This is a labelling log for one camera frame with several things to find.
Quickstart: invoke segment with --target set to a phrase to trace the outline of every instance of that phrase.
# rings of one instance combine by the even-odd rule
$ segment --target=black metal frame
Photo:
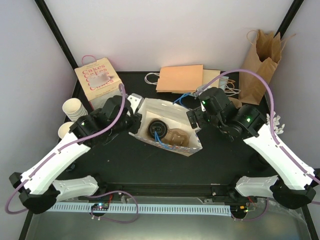
[[[53,16],[50,13],[50,10],[46,4],[46,2],[44,0],[34,0],[35,3],[37,4],[39,10],[41,11],[44,19],[46,20],[48,26],[50,27],[53,35],[55,36],[57,42],[59,43],[64,55],[66,56],[67,60],[69,61],[71,67],[73,69],[78,68],[78,65],[62,35],[62,33],[60,32]],[[290,23],[292,22],[292,20],[294,19],[295,15],[297,14],[300,6],[302,5],[302,3],[304,2],[304,0],[294,0],[291,4],[291,7],[289,8],[287,14],[285,15],[279,29],[277,30],[277,33],[280,33],[281,38],[284,36],[286,30],[288,29]],[[76,82],[72,97],[76,97],[78,96],[79,92],[81,91],[81,85],[79,83],[79,81]],[[131,192],[134,191],[136,193],[140,193],[143,195],[143,193],[146,193],[147,195],[150,194],[151,189],[149,188],[150,186],[148,186],[147,184],[145,185],[135,185],[135,184],[127,184],[127,186],[125,186],[125,188],[130,188]],[[167,192],[168,195],[172,194],[172,190],[174,189],[175,193],[179,196],[195,196],[195,195],[202,195],[204,197],[208,197],[210,194],[212,194],[212,189],[211,186],[201,186],[201,187],[197,187],[197,189],[195,189],[194,186],[190,186],[190,188],[188,189],[188,191],[186,191],[186,186],[183,186],[181,189],[178,189],[177,186],[158,186],[159,188],[163,188],[160,192]],[[315,229],[315,226],[313,224],[312,218],[310,216],[310,212],[308,210],[307,206],[304,206],[302,208],[311,238],[313,240],[318,240],[318,235]],[[19,240],[23,240],[26,239],[27,233],[28,233],[28,228],[29,225],[31,223],[32,220],[32,216],[33,214],[29,211],[27,214],[27,217],[25,219]]]

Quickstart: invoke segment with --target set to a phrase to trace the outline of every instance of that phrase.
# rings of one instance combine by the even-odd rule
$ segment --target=black pole
[[[74,56],[72,55],[64,37],[62,36],[54,18],[51,15],[51,12],[49,11],[49,8],[44,0],[34,0],[37,4],[38,8],[40,9],[46,23],[49,25],[53,35],[55,36],[55,39],[59,43],[64,55],[68,59],[71,67],[73,69],[78,68],[78,65],[74,59]]]
[[[280,37],[282,38],[285,35],[288,27],[290,26],[292,20],[295,18],[299,8],[301,7],[304,0],[293,0],[288,12],[286,13],[282,23],[280,24],[278,31],[276,31],[275,35],[280,33]]]

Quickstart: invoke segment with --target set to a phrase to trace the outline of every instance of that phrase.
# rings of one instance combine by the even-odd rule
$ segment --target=black round object
[[[168,127],[163,121],[152,121],[148,126],[148,135],[154,139],[155,132],[158,134],[159,139],[163,139],[167,135]]]

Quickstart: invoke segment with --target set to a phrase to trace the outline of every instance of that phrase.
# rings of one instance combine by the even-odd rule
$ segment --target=brown paper bag
[[[269,84],[281,60],[286,42],[293,36],[281,41],[280,33],[274,37],[273,31],[269,34],[265,34],[262,30],[254,31],[257,32],[257,37],[254,42],[250,42],[250,50],[241,68],[257,73]],[[255,76],[246,72],[239,73],[239,89],[241,90],[239,100],[255,105],[260,103],[266,91],[264,85]]]

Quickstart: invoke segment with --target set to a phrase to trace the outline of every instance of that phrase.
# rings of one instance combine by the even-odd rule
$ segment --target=paper bag handle
[[[95,56],[93,56],[93,55],[84,55],[84,56],[82,57],[82,59],[81,59],[82,65],[85,65],[85,64],[84,64],[84,59],[85,59],[85,57],[92,57],[92,58],[94,58],[94,61],[95,61],[95,62],[97,61],[97,59],[96,59]]]
[[[287,41],[288,41],[289,39],[291,39],[292,37],[294,37],[295,35],[297,35],[297,34],[294,33],[294,34],[292,34],[291,36],[288,36],[287,38],[281,40],[281,43],[284,43],[284,44],[283,44],[283,47],[281,48],[281,51],[280,51],[281,53],[282,53],[282,51],[284,50],[284,48],[285,48],[285,46],[286,46],[286,44],[287,44]]]
[[[246,39],[248,39],[248,41],[249,41],[249,43],[251,43],[251,45],[253,45],[253,42],[251,42],[250,41],[250,39],[249,39],[249,37],[248,37],[248,35],[249,35],[249,33],[251,33],[251,32],[256,32],[256,34],[257,34],[257,39],[259,38],[259,31],[258,30],[250,30],[250,31],[248,31],[248,33],[246,34]]]

